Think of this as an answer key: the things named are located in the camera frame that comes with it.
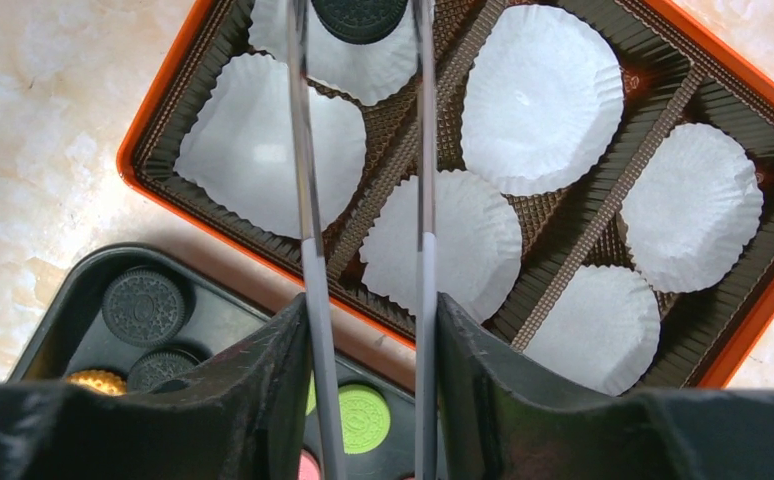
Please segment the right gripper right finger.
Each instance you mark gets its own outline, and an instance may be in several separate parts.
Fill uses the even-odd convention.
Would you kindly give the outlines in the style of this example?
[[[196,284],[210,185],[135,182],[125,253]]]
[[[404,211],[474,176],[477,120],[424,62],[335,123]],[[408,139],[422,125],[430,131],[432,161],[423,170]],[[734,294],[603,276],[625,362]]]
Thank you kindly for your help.
[[[774,390],[604,395],[515,352],[446,294],[437,377],[452,479],[774,479]]]

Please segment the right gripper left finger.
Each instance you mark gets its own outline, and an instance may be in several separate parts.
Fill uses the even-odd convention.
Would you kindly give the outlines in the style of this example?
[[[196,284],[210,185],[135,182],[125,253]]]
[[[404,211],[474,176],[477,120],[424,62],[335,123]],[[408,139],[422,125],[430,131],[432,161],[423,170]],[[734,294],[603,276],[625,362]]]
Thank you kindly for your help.
[[[305,299],[146,393],[0,384],[0,479],[294,479],[311,374]]]

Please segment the pink cookie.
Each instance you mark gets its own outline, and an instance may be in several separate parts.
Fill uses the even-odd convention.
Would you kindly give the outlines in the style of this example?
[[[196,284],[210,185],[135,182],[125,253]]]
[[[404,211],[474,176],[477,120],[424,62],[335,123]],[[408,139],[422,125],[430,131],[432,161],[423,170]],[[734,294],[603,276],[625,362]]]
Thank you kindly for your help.
[[[321,470],[315,457],[306,449],[300,451],[298,480],[320,480]]]

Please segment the orange cookie box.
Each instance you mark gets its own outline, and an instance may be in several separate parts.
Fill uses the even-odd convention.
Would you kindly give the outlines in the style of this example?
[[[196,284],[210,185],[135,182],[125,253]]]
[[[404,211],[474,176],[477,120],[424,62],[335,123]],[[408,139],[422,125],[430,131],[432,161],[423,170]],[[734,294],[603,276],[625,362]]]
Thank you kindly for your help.
[[[127,184],[302,277],[282,1],[198,1]],[[611,395],[725,386],[774,315],[774,83],[669,1],[436,1],[437,286]],[[411,344],[408,1],[316,1],[307,93],[333,303]]]

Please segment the metal tongs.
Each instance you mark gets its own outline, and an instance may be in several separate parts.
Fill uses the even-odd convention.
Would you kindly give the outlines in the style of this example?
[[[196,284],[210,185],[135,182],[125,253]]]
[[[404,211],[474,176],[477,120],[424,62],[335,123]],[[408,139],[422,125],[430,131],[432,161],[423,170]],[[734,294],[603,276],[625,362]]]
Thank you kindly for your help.
[[[421,87],[418,116],[421,123],[418,160],[418,241],[416,361],[415,361],[415,467],[418,479],[437,476],[437,238],[435,234],[436,85],[431,4],[413,4],[414,31]],[[307,85],[308,4],[290,1],[286,7],[287,67],[292,135],[295,153],[301,259],[309,328],[315,366],[317,413],[324,476],[347,476],[335,348],[329,313],[326,263],[321,238],[317,178],[312,143]]]

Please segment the black cookie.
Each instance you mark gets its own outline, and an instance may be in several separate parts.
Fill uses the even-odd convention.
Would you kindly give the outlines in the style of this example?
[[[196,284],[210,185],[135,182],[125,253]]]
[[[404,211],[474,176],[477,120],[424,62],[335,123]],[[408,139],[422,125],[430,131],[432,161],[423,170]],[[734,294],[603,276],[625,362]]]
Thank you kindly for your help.
[[[145,392],[186,373],[199,364],[192,354],[181,350],[161,349],[141,357],[127,376],[129,392]]]
[[[187,321],[187,302],[178,285],[149,269],[118,276],[105,290],[103,321],[119,340],[136,347],[160,346]]]
[[[407,0],[313,0],[317,18],[337,39],[368,45],[389,36],[405,15]]]

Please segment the green cookie top left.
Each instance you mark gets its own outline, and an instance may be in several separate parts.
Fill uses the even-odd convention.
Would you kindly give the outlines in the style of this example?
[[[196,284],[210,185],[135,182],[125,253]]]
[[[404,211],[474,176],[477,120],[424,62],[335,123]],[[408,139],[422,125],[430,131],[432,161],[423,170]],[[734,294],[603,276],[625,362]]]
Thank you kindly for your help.
[[[339,387],[338,398],[344,452],[365,454],[379,447],[392,422],[384,396],[371,386],[349,383]]]

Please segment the orange cookie far left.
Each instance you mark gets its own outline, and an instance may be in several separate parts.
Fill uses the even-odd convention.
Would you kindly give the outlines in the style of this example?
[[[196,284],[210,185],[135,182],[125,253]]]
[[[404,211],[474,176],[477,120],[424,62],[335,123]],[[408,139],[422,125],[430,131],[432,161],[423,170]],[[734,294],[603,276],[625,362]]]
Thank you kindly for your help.
[[[82,370],[68,375],[65,381],[109,396],[125,395],[126,381],[116,373],[107,370]]]

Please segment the paper cup front middle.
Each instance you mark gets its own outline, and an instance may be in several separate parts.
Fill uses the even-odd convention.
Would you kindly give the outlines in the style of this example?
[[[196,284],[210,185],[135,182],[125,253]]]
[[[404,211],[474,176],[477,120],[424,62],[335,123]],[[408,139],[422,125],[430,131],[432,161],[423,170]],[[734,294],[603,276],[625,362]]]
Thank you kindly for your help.
[[[399,183],[360,248],[362,282],[411,315],[416,299],[418,176]],[[496,187],[461,170],[435,177],[436,283],[478,323],[503,305],[521,269],[522,230]]]

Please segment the black cookie tray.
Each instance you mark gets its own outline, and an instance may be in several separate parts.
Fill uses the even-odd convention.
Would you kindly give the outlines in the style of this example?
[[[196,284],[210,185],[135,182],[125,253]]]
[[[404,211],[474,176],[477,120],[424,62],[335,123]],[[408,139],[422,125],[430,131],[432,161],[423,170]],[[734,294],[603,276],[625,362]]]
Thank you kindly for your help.
[[[159,347],[136,347],[115,336],[105,316],[117,295],[143,280],[164,299],[182,298],[181,329]],[[109,291],[114,289],[116,295]],[[141,244],[99,249],[70,271],[10,378],[13,381],[66,378],[82,371],[106,371],[126,380],[134,364],[157,351],[198,363],[257,331],[270,319],[253,301],[234,294],[183,262]],[[377,401],[388,423],[384,437],[364,451],[363,436],[344,433],[352,479],[409,479],[412,476],[414,405],[411,395],[367,366],[337,357],[342,411],[355,411],[356,399]]]

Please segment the paper cup front left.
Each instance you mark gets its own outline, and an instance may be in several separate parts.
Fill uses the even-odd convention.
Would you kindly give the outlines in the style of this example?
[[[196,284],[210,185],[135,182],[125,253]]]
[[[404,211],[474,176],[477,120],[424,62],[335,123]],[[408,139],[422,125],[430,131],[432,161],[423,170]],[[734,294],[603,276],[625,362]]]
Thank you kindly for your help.
[[[308,93],[320,224],[327,227],[357,190],[367,135],[353,103],[315,88]],[[181,142],[174,170],[252,225],[300,238],[286,65],[248,54],[225,65]]]

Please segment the paper cup back right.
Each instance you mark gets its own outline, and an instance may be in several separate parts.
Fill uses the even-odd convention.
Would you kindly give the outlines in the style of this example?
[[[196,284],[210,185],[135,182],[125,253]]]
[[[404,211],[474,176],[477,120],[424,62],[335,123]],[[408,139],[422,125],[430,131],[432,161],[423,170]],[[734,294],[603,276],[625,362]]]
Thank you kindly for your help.
[[[661,292],[720,282],[756,235],[764,206],[755,165],[730,135],[705,123],[674,127],[623,200],[626,244]]]

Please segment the paper cup back middle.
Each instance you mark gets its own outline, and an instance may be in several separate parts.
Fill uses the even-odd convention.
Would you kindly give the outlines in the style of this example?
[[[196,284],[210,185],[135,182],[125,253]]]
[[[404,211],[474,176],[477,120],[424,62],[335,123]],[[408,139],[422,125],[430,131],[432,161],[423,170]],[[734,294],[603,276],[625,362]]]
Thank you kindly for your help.
[[[620,62],[588,23],[547,5],[503,10],[469,72],[461,149],[468,171],[532,196],[585,175],[624,111]]]

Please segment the paper cup back left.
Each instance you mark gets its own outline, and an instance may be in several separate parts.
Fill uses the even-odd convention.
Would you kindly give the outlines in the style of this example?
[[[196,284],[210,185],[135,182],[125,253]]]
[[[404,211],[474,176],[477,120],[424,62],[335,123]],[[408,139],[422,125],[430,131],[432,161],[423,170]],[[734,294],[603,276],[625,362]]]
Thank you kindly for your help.
[[[396,29],[379,42],[345,43],[321,24],[307,7],[307,73],[318,83],[372,106],[404,87],[418,69],[413,3],[408,1]]]

